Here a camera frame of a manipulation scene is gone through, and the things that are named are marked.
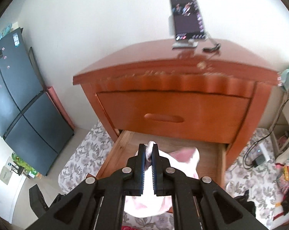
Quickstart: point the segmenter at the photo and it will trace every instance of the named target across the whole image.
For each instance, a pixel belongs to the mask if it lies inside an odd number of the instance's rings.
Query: wooden drawer
[[[98,98],[117,129],[227,144],[249,104],[248,98],[189,92],[109,92]]]
[[[200,161],[197,166],[199,177],[209,176],[220,187],[224,187],[225,144],[161,137],[131,131],[121,133],[96,177],[108,177],[114,171],[125,167],[127,160],[137,152],[139,144],[147,144],[149,141],[156,142],[159,150],[165,153],[177,151],[182,147],[196,147],[200,153]]]

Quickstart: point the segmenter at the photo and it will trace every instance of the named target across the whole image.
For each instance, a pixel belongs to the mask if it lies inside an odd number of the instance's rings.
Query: open drawer
[[[137,152],[139,144],[147,144],[149,141],[156,142],[159,150],[165,153],[177,151],[182,147],[196,147],[200,153],[197,166],[199,177],[209,176],[220,187],[224,187],[225,144],[161,137],[132,131],[123,131],[120,134],[96,177],[108,177],[114,171],[125,167],[127,160]]]

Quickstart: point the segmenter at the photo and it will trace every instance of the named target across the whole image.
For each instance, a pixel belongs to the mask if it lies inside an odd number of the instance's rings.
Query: drawer handle
[[[144,118],[155,120],[155,121],[171,122],[171,123],[182,123],[185,121],[180,116],[170,116],[170,115],[153,114],[153,113],[147,113],[146,115],[144,115]]]

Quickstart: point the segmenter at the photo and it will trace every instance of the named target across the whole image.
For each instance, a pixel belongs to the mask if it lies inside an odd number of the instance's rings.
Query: metal screw
[[[130,167],[124,167],[122,169],[122,172],[125,173],[125,174],[128,174],[128,173],[131,173],[132,172],[132,169]]]
[[[87,183],[87,184],[93,184],[93,183],[95,183],[95,178],[94,178],[94,177],[88,177],[88,178],[86,179],[86,183]]]
[[[165,171],[169,174],[173,174],[175,172],[175,168],[169,167],[169,168],[166,168]]]
[[[202,181],[204,183],[211,183],[212,182],[212,179],[209,177],[209,176],[203,176],[202,177]]]

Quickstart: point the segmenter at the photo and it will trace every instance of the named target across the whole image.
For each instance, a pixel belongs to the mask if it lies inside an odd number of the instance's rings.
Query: black cable
[[[279,111],[278,111],[277,120],[275,121],[274,126],[272,127],[270,133],[269,133],[268,135],[266,135],[265,137],[262,137],[260,140],[255,141],[255,142],[248,148],[248,150],[246,151],[246,153],[244,154],[242,163],[243,163],[243,167],[244,167],[246,170],[249,170],[249,169],[253,168],[253,164],[247,164],[247,163],[246,163],[246,160],[247,160],[247,157],[248,157],[249,153],[257,146],[257,144],[258,144],[260,141],[263,141],[264,139],[266,139],[267,137],[269,137],[269,136],[271,135],[271,133],[273,132],[274,128],[276,127],[277,122],[278,122],[278,120],[279,120],[279,118],[280,118],[280,116],[281,116],[282,110],[283,110],[284,106],[286,105],[286,103],[287,103],[288,101],[289,101],[289,89],[288,89],[288,93],[287,93],[287,99],[286,99],[286,101],[281,105],[281,107],[280,107],[280,109],[279,109]]]
[[[221,44],[217,43],[211,36],[209,32],[206,32],[207,38],[210,40],[210,42],[214,45],[214,47],[203,47],[202,51],[207,53],[216,52],[221,48]]]

